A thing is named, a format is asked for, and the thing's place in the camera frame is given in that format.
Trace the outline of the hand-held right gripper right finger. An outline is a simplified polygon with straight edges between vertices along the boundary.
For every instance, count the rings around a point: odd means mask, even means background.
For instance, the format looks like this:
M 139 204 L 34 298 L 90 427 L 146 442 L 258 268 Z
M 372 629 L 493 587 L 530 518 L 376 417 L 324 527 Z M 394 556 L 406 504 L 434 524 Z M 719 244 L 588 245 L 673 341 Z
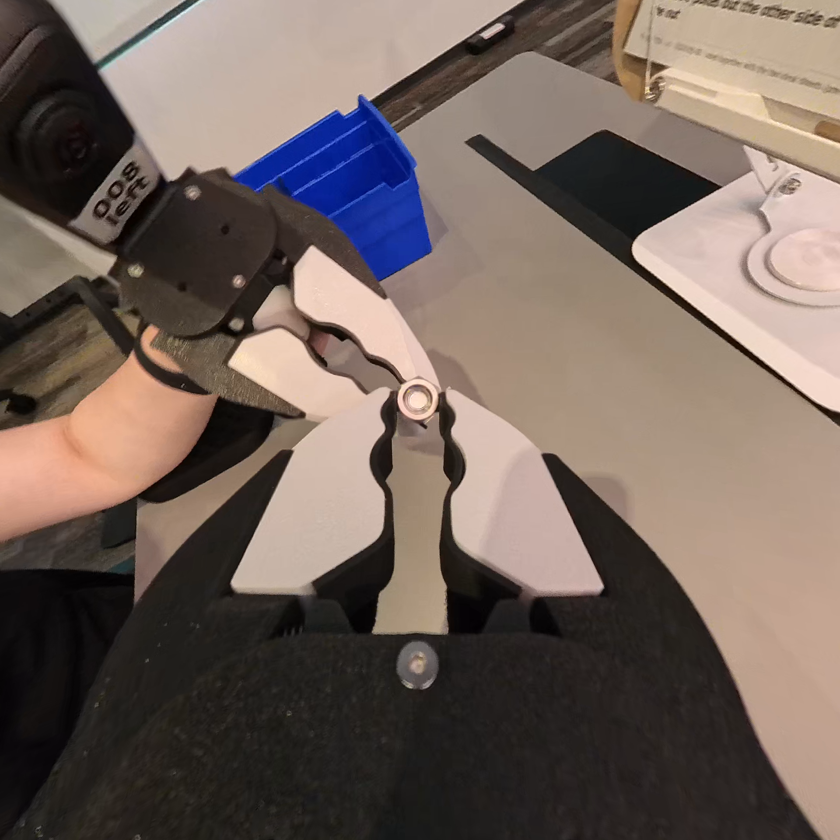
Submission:
M 444 501 L 440 560 L 467 597 L 598 596 L 604 584 L 542 451 L 453 388 L 440 405 Z

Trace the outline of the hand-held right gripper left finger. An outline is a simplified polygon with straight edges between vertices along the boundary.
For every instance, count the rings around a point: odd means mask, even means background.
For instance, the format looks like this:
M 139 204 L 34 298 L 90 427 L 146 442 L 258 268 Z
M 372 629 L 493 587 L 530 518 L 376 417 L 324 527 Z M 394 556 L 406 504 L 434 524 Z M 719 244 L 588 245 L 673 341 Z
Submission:
M 395 394 L 381 387 L 316 426 L 292 450 L 231 586 L 237 594 L 366 601 L 393 573 L 353 566 L 393 541 Z

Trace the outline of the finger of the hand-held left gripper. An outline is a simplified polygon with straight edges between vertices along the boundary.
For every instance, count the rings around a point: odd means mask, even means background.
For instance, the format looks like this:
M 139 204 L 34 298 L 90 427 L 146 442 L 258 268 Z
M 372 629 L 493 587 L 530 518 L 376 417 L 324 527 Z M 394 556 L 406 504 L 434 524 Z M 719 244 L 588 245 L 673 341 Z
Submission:
M 293 298 L 310 322 L 347 333 L 372 362 L 392 371 L 405 391 L 436 393 L 436 373 L 389 298 L 382 298 L 317 248 L 308 248 L 293 277 Z
M 332 372 L 305 340 L 282 327 L 238 341 L 227 367 L 313 422 L 348 411 L 367 396 L 354 378 Z

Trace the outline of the blue plastic bin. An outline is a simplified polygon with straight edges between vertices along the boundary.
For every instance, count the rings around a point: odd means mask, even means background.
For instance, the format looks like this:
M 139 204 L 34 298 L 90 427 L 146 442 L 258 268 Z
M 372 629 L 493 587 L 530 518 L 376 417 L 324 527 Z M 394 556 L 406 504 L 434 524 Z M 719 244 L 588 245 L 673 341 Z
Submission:
M 332 220 L 383 280 L 432 251 L 416 175 L 400 136 L 365 96 L 333 111 L 234 175 Z

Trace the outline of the steel hex nut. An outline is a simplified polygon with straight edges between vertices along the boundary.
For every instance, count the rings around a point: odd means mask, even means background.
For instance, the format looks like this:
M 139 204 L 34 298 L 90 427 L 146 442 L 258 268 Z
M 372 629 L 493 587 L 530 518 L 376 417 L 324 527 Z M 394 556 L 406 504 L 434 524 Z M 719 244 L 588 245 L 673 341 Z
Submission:
M 405 391 L 406 391 L 407 388 L 411 387 L 412 385 L 424 385 L 431 392 L 431 394 L 433 396 L 434 401 L 433 401 L 432 405 L 424 413 L 420 413 L 420 414 L 411 413 L 411 411 L 407 409 L 407 407 L 404 403 Z M 400 386 L 400 389 L 399 389 L 399 391 L 397 392 L 397 395 L 396 395 L 396 403 L 397 403 L 397 407 L 398 407 L 400 413 L 402 415 L 404 415 L 405 418 L 407 418 L 409 420 L 412 420 L 415 423 L 425 424 L 428 420 L 430 420 L 436 414 L 436 412 L 438 410 L 438 405 L 439 405 L 438 386 L 435 383 L 433 383 L 433 382 L 431 382 L 427 379 L 424 379 L 423 377 L 415 377 L 412 380 L 406 381 L 405 383 L 403 383 Z

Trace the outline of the person's left forearm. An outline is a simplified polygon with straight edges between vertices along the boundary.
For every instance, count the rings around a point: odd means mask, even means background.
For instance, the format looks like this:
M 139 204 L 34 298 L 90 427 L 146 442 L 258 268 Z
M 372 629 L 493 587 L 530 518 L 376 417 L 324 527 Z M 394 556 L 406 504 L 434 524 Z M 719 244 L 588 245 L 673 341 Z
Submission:
M 70 414 L 3 430 L 1 540 L 136 497 L 183 462 L 216 401 L 156 381 L 131 356 Z

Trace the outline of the black chair base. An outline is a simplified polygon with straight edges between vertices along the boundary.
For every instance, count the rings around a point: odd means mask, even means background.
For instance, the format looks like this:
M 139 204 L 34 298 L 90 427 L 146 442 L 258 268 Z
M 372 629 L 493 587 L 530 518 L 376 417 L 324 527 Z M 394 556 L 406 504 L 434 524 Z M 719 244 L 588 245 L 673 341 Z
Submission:
M 137 326 L 105 277 L 73 276 L 2 312 L 2 428 L 67 414 L 130 355 Z

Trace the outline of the black wrist band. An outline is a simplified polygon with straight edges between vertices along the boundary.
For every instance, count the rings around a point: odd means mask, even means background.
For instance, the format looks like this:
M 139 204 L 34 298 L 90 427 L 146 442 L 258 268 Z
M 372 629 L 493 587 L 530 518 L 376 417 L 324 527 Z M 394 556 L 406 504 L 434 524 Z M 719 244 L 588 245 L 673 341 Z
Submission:
M 141 322 L 139 326 L 138 335 L 133 345 L 133 355 L 140 365 L 140 367 L 155 381 L 165 385 L 166 387 L 181 393 L 187 393 L 195 396 L 209 396 L 210 393 L 204 390 L 200 385 L 195 383 L 192 379 L 181 372 L 170 371 L 155 362 L 145 351 L 143 347 L 143 336 L 147 331 L 149 325 Z

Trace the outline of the black floor box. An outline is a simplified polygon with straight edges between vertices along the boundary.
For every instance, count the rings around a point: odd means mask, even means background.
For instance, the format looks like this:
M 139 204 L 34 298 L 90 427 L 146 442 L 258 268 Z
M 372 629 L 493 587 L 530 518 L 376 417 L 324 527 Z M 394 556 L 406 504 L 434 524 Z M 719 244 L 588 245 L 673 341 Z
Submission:
M 491 47 L 512 36 L 515 31 L 515 18 L 512 15 L 505 15 L 468 37 L 464 41 L 464 48 L 473 56 L 482 55 Z

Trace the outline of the printed instruction sheet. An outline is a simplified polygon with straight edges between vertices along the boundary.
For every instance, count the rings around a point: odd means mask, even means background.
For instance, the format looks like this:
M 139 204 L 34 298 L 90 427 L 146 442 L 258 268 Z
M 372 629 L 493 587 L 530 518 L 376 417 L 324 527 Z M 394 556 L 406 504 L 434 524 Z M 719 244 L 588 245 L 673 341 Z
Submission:
M 624 51 L 839 118 L 838 1 L 641 2 Z

